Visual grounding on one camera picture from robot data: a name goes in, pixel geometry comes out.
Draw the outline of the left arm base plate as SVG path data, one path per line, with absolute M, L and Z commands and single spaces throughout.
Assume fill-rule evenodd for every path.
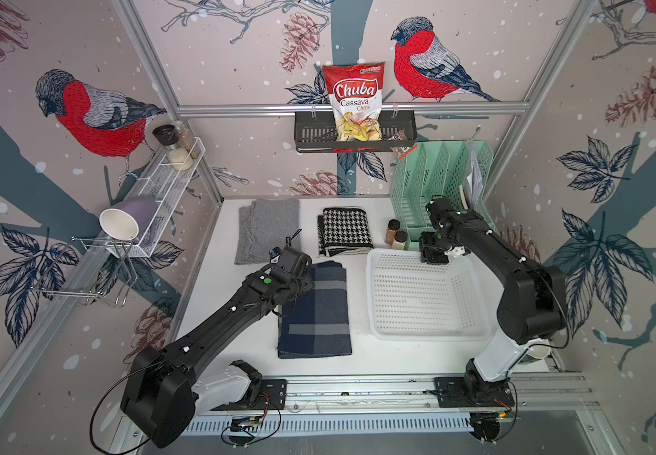
M 267 407 L 283 411 L 287 385 L 288 381 L 283 378 L 263 379 L 257 392 L 251 387 L 240 401 L 221 405 L 212 411 L 263 411 Z

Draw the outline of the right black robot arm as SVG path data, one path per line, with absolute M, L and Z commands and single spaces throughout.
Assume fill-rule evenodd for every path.
M 463 390 L 473 403 L 505 388 L 513 367 L 534 347 L 558 349 L 550 343 L 568 331 L 566 275 L 520 254 L 473 210 L 456 209 L 445 197 L 426 204 L 432 231 L 420 238 L 421 261 L 444 265 L 452 257 L 477 256 L 503 286 L 496 320 L 498 331 L 476 358 L 468 361 Z

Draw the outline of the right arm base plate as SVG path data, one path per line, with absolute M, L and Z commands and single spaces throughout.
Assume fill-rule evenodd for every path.
M 488 383 L 470 377 L 435 377 L 434 391 L 441 408 L 513 408 L 515 394 L 508 381 Z

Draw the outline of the white plastic basket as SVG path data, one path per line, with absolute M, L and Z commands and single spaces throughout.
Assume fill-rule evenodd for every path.
M 444 265 L 414 251 L 375 249 L 367 257 L 369 325 L 389 341 L 486 341 L 492 328 L 477 275 L 460 257 Z

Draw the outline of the navy plaid scarf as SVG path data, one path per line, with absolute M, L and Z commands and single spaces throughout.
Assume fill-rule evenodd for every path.
M 350 356 L 347 271 L 335 261 L 310 269 L 314 289 L 288 303 L 279 320 L 278 358 Z

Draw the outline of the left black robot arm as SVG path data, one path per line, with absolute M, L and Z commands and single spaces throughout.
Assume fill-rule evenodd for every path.
M 174 442 L 197 414 L 208 411 L 208 392 L 197 382 L 215 358 L 250 325 L 313 289 L 312 258 L 291 246 L 244 278 L 221 308 L 187 335 L 157 350 L 143 349 L 127 375 L 121 410 L 160 449 Z

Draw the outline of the grey scarf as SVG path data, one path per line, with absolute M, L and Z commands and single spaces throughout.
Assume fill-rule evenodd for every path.
M 239 208 L 235 265 L 263 265 L 274 248 L 283 248 L 299 229 L 299 200 L 253 201 Z

